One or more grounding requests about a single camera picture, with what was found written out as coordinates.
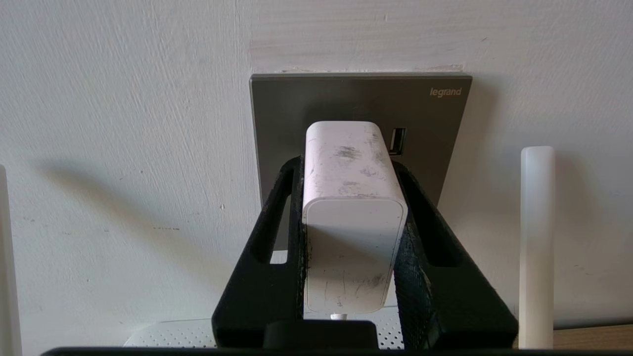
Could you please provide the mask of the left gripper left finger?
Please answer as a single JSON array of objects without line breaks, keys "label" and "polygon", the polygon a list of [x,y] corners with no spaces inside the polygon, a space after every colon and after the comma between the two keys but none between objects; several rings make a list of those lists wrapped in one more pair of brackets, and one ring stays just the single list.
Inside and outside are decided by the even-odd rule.
[{"label": "left gripper left finger", "polygon": [[[307,239],[302,225],[304,160],[282,165],[249,239],[212,316],[219,348],[260,348],[269,324],[303,319]],[[283,216],[290,201],[287,260],[271,264]]]}]

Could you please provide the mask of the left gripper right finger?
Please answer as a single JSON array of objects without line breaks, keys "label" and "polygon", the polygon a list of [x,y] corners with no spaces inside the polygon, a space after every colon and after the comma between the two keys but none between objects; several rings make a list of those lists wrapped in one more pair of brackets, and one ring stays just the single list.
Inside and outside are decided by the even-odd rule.
[{"label": "left gripper right finger", "polygon": [[405,349],[511,349],[518,320],[414,175],[393,166],[408,207],[394,264]]}]

